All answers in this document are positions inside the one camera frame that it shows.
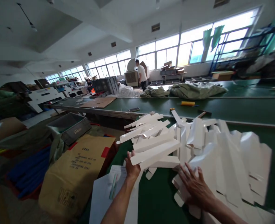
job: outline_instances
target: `shelving rack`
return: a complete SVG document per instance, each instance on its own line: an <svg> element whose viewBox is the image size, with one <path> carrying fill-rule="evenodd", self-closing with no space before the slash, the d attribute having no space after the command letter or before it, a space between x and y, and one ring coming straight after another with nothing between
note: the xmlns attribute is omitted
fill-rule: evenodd
<svg viewBox="0 0 275 224"><path fill-rule="evenodd" d="M212 76L212 72L215 71L215 68L217 66L218 63L229 63L229 62L233 62L233 61L242 61L242 60L249 60L249 59L256 59L260 56L262 56L267 48L267 46L269 45L269 43L271 42L271 40L273 39L274 35L275 35L275 26L271 27L271 30L266 30L263 31L261 34L257 34L257 35L252 35L249 37L243 37L240 39L236 39L236 40L231 40L231 41L225 41L227 39L227 36L229 34L225 34L224 37L224 41L222 43L218 43L211 66L210 66L210 70L209 70L209 75ZM268 39L267 43L264 45L261 45L261 43L263 42L263 40L265 38L267 38L268 35L271 35L270 38ZM261 37L259 43L254 46L254 47L250 47L250 48L243 48L243 49L237 49L237 50L233 50L230 52L223 52L225 45L229 44L229 43L233 43L233 42L237 42L237 41L244 41L244 40L249 40L249 39L254 39L254 38L259 38ZM229 53L234 53L234 52L241 52L241 51L248 51L248 50L254 50L254 49L258 49L258 48L262 48L261 52L254 57L244 57L244 58L236 58L236 59L231 59L231 60L220 60L220 56L223 54L229 54Z"/></svg>

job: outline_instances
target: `kraft paper bag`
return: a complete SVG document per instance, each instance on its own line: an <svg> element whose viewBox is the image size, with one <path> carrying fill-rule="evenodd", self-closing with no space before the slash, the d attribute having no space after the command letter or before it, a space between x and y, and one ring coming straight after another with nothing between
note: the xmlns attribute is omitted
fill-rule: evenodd
<svg viewBox="0 0 275 224"><path fill-rule="evenodd" d="M105 157L115 138L82 136L46 172L39 195L40 207L56 223L76 221L90 197Z"/></svg>

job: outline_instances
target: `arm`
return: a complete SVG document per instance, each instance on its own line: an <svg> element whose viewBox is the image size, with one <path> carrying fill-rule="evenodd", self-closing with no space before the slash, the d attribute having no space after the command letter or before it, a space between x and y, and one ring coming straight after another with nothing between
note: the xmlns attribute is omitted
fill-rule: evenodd
<svg viewBox="0 0 275 224"><path fill-rule="evenodd" d="M141 77L142 77L142 74L141 74L141 73L139 73L139 76L140 76L140 84L141 84Z"/></svg>
<svg viewBox="0 0 275 224"><path fill-rule="evenodd" d="M135 181L141 172L139 165L133 166L131 164L130 158L134 155L134 151L132 151L131 154L130 152L127 152L127 158L125 159L127 177L119 193L114 198L109 209L106 211L101 224L123 224L125 221L130 195Z"/></svg>
<svg viewBox="0 0 275 224"><path fill-rule="evenodd" d="M198 167L199 177L196 177L189 164L185 163L185 165L189 173L180 165L179 176L191 195L191 198L186 203L197 205L213 215L222 224L246 224L245 221L214 196L204 181L200 167Z"/></svg>

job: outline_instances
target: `green workbench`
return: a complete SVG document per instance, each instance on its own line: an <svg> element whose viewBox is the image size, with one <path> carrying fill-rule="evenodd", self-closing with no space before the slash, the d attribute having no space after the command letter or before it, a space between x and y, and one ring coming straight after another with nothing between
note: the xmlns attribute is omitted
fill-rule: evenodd
<svg viewBox="0 0 275 224"><path fill-rule="evenodd" d="M226 121L248 122L275 125L275 91L271 88L275 85L250 85L258 83L259 80L227 81L218 82L229 91L205 100L196 100L198 107L181 106L179 98L117 98L104 109L88 109L88 113L106 112L111 116L112 112L126 112L130 108L139 107L137 113L149 113L155 111L160 114L171 115L170 108L175 108L179 116L196 117L198 109L212 112L212 118ZM79 105L75 104L77 99L63 101L63 106L58 103L52 108L84 112ZM265 208L275 210L275 128L259 127L252 125L229 124L230 130L240 132L253 131L260 137L261 143L266 143L272 148L272 162L268 181L268 191ZM131 141L123 143L112 165L122 165L126 152L131 151ZM178 207L174 200L176 188L171 183L176 173L172 169L158 168L151 180L143 175L139 185L138 222L139 223L200 223L192 217L187 206ZM91 199L79 220L79 223L88 223L90 216Z"/></svg>
<svg viewBox="0 0 275 224"><path fill-rule="evenodd" d="M223 95L224 97L226 94L233 94L234 92L239 95L245 92L254 94L248 87L236 86L231 81L224 83L224 86L230 86L228 87L229 91ZM256 96L262 93L266 94L266 92L272 94L269 89L264 88L256 88L256 91ZM77 100L78 98L67 98L65 101L59 101L49 106L69 111L81 110L81 112L86 112L85 110L87 110L88 113L101 111L107 113L108 116L111 111L126 114L129 109L139 107L140 110L136 113L155 111L163 115L171 115L170 108L175 108L179 116L195 118L199 115L198 110L205 110L211 112L211 117L216 119L275 125L275 98L208 98L195 100L198 107L181 106L181 101L187 100L180 98L117 98L103 109L80 108L80 105L76 105ZM84 98L83 102L90 100L92 99Z"/></svg>
<svg viewBox="0 0 275 224"><path fill-rule="evenodd" d="M275 128L259 128L245 125L228 125L230 131L238 130L240 132L253 131L260 137L261 143L266 143L272 148L271 169L269 173L268 190L264 209L275 210ZM127 156L127 151L132 151L131 141L123 143L111 165L123 165ZM158 168L148 180L143 174L139 184L138 197L138 223L201 223L188 212L188 207L182 208L174 200L174 194L177 189L172 184L172 179L176 175L172 169ZM79 224L89 223L91 208L91 198L87 207L78 221Z"/></svg>

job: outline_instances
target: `white machine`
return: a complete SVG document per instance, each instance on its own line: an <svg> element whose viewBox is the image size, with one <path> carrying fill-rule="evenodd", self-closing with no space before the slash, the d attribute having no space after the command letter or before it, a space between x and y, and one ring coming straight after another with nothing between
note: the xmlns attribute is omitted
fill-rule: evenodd
<svg viewBox="0 0 275 224"><path fill-rule="evenodd" d="M65 95L62 92L58 92L54 87L48 87L41 90L36 90L28 92L29 97L32 101L29 101L28 104L31 108L37 113L41 113L43 110L40 106L43 106L43 103L46 103L55 99L65 99Z"/></svg>
<svg viewBox="0 0 275 224"><path fill-rule="evenodd" d="M127 65L127 72L124 73L128 86L138 86L138 72L136 71L135 58L131 59Z"/></svg>
<svg viewBox="0 0 275 224"><path fill-rule="evenodd" d="M68 80L53 82L53 86L57 89L58 92L62 92L65 97L76 97L87 94L87 91L83 86L71 88Z"/></svg>

